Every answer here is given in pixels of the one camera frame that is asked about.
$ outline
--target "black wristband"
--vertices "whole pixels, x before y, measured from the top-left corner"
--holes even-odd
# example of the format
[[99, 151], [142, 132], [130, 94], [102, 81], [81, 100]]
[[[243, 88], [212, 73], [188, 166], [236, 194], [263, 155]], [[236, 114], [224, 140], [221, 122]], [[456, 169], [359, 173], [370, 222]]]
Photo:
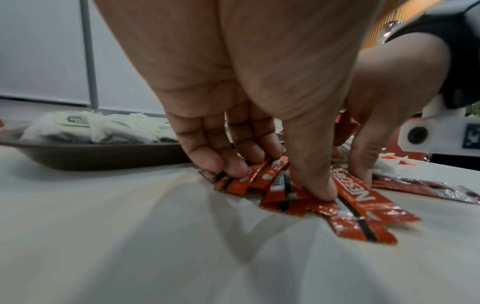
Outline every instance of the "black wristband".
[[395, 32], [387, 42], [410, 33], [435, 35], [450, 49], [450, 70], [439, 92], [448, 108], [466, 107], [480, 100], [480, 39], [467, 24], [464, 13], [423, 15]]

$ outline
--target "tabletop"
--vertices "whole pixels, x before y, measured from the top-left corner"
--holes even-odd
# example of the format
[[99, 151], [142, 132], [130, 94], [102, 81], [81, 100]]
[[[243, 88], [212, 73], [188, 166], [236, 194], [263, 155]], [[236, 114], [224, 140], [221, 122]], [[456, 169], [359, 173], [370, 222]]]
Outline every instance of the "tabletop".
[[[406, 177], [480, 191], [480, 172]], [[479, 303], [480, 206], [381, 191], [398, 245], [214, 192], [189, 165], [62, 172], [0, 147], [1, 303]]]

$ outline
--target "white robotic device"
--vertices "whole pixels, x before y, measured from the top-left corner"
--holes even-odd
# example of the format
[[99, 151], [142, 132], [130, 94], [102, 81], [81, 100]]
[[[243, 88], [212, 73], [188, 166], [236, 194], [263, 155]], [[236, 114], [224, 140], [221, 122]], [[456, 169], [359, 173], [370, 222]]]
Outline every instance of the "white robotic device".
[[465, 110], [448, 109], [441, 96], [436, 97], [422, 118], [400, 128], [398, 145], [409, 152], [480, 157], [480, 117], [465, 117]]

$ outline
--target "black tray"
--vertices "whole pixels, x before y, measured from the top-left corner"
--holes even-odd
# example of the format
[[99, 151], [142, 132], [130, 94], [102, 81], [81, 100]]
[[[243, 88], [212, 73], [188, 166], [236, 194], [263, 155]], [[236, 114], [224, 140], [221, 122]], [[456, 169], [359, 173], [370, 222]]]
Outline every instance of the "black tray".
[[0, 145], [13, 147], [48, 168], [99, 171], [190, 163], [180, 144], [74, 145], [21, 142], [23, 128], [0, 131]]

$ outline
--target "hand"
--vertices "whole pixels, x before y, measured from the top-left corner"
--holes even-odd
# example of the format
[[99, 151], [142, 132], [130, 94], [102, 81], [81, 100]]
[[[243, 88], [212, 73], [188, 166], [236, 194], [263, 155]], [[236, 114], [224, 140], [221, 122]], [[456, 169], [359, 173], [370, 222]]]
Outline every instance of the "hand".
[[361, 124], [349, 156], [350, 171], [366, 183], [392, 133], [439, 92], [450, 68], [448, 46], [414, 33], [360, 52], [346, 107]]
[[196, 165], [247, 174], [225, 117], [247, 161], [280, 157], [279, 118], [291, 169], [328, 200], [337, 194], [329, 173], [335, 117], [380, 3], [96, 0]]

